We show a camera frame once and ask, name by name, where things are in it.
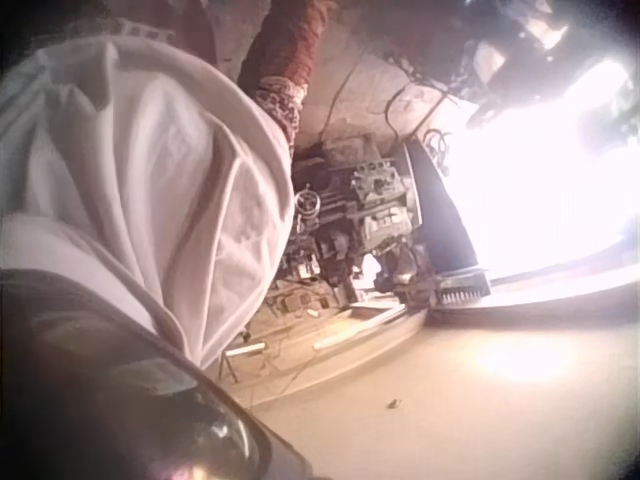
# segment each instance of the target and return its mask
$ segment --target wire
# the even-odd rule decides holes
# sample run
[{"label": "wire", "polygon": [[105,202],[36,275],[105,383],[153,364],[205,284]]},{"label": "wire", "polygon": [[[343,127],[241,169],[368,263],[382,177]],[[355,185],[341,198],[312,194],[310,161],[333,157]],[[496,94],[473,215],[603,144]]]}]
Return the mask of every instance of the wire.
[{"label": "wire", "polygon": [[320,141],[321,142],[324,141],[324,134],[326,133],[327,127],[329,126],[329,123],[331,122],[331,117],[333,116],[333,110],[334,110],[334,108],[336,106],[336,103],[338,103],[338,99],[340,98],[340,95],[342,94],[342,91],[344,90],[344,88],[349,83],[349,80],[351,80],[351,77],[353,76],[353,74],[357,70],[358,66],[360,66],[360,63],[362,62],[362,59],[367,54],[367,52],[368,52],[367,48],[362,50],[362,52],[360,53],[360,56],[358,57],[356,62],[353,64],[353,67],[351,67],[351,70],[349,70],[349,73],[347,73],[347,76],[344,77],[344,80],[342,81],[342,84],[340,84],[340,87],[338,87],[338,90],[336,90],[336,93],[333,96],[333,100],[331,100],[331,106],[329,107],[329,113],[327,113],[327,118],[324,121],[324,126],[322,127],[322,130],[320,131]]},{"label": "wire", "polygon": [[[430,135],[436,135],[438,137],[438,146],[433,147],[431,144],[427,144],[427,137]],[[446,137],[452,135],[450,132],[443,132],[437,128],[429,128],[422,137],[422,143],[425,147],[430,147],[435,151],[434,156],[436,157],[436,167],[443,173],[443,175],[448,175],[448,168],[445,166],[444,162],[449,155],[449,144],[447,143]]]},{"label": "wire", "polygon": [[389,101],[387,102],[387,105],[384,107],[384,121],[387,122],[387,125],[389,125],[389,128],[393,131],[393,135],[394,135],[394,141],[393,141],[393,145],[392,145],[392,149],[398,144],[398,142],[400,141],[400,132],[398,132],[398,130],[396,129],[396,127],[394,127],[391,124],[391,120],[389,119],[389,112],[391,111],[391,107],[393,106],[394,102],[400,98],[400,96],[405,92],[405,90],[410,86],[413,85],[412,81],[409,81],[409,83],[405,84],[403,87],[401,87],[396,93],[394,93],[391,98],[389,99]]},{"label": "wire", "polygon": [[426,115],[422,118],[422,120],[420,120],[420,122],[418,122],[418,125],[416,125],[416,128],[413,129],[413,132],[411,132],[411,134],[409,135],[409,138],[412,138],[414,135],[418,135],[418,132],[420,131],[420,129],[422,128],[422,126],[425,124],[425,122],[427,120],[429,120],[433,114],[436,112],[436,110],[440,107],[440,105],[442,105],[442,103],[449,98],[449,94],[448,93],[443,93],[440,98],[438,99],[438,101],[436,103],[433,104],[433,106],[429,109],[429,111],[426,113]]}]

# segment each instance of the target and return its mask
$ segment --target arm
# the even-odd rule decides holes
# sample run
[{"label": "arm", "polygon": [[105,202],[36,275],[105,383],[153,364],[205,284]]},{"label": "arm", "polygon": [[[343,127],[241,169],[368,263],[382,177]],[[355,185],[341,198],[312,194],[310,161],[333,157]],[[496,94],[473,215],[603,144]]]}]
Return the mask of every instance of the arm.
[{"label": "arm", "polygon": [[272,0],[242,64],[238,85],[278,124],[291,150],[320,35],[334,7],[330,0]]}]

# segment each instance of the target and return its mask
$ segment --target white cloth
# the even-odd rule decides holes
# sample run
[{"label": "white cloth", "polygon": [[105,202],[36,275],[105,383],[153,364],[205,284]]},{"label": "white cloth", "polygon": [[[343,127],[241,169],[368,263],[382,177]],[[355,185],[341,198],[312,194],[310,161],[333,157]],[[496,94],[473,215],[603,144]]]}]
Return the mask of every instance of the white cloth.
[{"label": "white cloth", "polygon": [[165,309],[206,367],[277,269],[288,146],[199,59],[141,38],[76,40],[0,86],[0,211],[2,268],[64,275],[152,331]]}]

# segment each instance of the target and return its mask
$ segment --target machine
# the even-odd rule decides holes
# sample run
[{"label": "machine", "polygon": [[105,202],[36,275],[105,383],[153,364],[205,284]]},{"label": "machine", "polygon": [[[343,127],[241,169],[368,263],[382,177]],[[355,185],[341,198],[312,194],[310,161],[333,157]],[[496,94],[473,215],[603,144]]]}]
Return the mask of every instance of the machine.
[{"label": "machine", "polygon": [[[628,81],[613,98],[576,100],[593,103],[582,109],[579,130],[595,159],[639,136],[637,48],[628,35],[633,20],[625,2],[580,8],[544,0],[405,0],[393,8],[380,1],[369,23],[389,39],[387,60],[414,83],[478,105],[470,129],[506,110],[566,96],[603,62],[622,65]],[[401,29],[399,19],[405,22]],[[347,304],[358,299],[354,272],[372,254],[380,264],[375,289],[404,302],[426,306],[489,295],[485,271],[445,186],[448,135],[428,130],[386,158],[371,135],[331,140],[315,157],[294,162],[296,219],[276,278],[321,279]]]}]

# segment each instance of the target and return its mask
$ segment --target beige floor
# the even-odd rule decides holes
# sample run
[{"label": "beige floor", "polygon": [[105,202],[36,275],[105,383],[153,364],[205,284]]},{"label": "beige floor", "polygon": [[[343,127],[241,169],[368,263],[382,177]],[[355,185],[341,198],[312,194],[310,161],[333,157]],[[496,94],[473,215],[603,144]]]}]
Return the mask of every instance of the beige floor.
[{"label": "beige floor", "polygon": [[638,326],[575,323],[426,328],[255,413],[335,480],[616,478],[640,448]]}]

